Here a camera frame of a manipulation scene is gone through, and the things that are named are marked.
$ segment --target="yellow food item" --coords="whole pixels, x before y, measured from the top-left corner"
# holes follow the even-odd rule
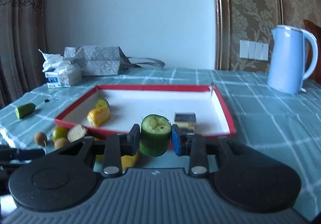
[[[87,120],[90,124],[97,127],[110,117],[110,110],[108,106],[95,108],[89,111]]]
[[[82,137],[85,137],[87,135],[87,129],[84,128],[81,124],[77,124],[73,128],[69,130],[67,133],[67,139],[70,142],[74,142]]]
[[[103,155],[96,155],[96,162],[102,162],[104,156]],[[134,167],[137,160],[139,158],[139,152],[137,152],[134,156],[122,156],[121,157],[121,167],[123,168],[123,171],[125,171],[127,168]]]
[[[66,146],[69,143],[70,143],[70,141],[68,141],[67,138],[59,138],[55,141],[55,149],[58,150],[64,146]]]
[[[122,156],[121,167],[123,168],[123,171],[125,171],[127,168],[134,167],[138,158],[139,158],[138,152],[134,156],[129,156],[129,155]]]

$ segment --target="cucumber slice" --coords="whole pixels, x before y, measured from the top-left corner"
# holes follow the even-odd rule
[[[98,101],[96,102],[95,108],[100,108],[100,107],[104,107],[104,106],[109,107],[109,103],[107,102],[107,100],[105,98],[99,98]]]
[[[36,105],[33,103],[18,106],[15,109],[16,116],[18,119],[22,119],[23,117],[26,117],[27,115],[32,114],[35,111],[35,109],[36,109]]]
[[[161,156],[167,151],[171,137],[171,123],[163,116],[151,114],[141,127],[140,151],[145,155]]]

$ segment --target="table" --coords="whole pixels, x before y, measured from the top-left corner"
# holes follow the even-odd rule
[[[302,188],[294,208],[308,220],[321,211],[321,86],[304,83],[306,93],[290,95],[267,85],[267,75],[243,71],[205,69],[134,68],[120,75],[85,77],[71,88],[40,86],[0,110],[0,144],[23,149],[37,148],[33,135],[50,135],[54,117],[90,88],[100,84],[187,84],[214,82],[222,94],[237,128],[236,140],[273,157],[296,170]],[[33,102],[36,113],[17,120],[14,109]],[[140,167],[188,167],[188,157],[167,151],[158,158],[138,162]],[[210,171],[216,170],[209,156]]]

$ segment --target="brown curtain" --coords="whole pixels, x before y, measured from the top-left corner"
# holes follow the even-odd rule
[[[0,107],[44,83],[43,0],[0,0]]]

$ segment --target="green lime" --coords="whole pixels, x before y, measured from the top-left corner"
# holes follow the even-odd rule
[[[163,116],[151,114],[141,127],[140,151],[145,155],[161,156],[167,151],[171,137],[171,123]]]
[[[51,135],[51,139],[55,142],[59,138],[67,138],[68,129],[62,126],[56,126]]]
[[[96,102],[95,108],[100,108],[100,107],[104,107],[104,106],[109,107],[109,103],[107,102],[107,100],[105,98],[99,98],[98,101]]]

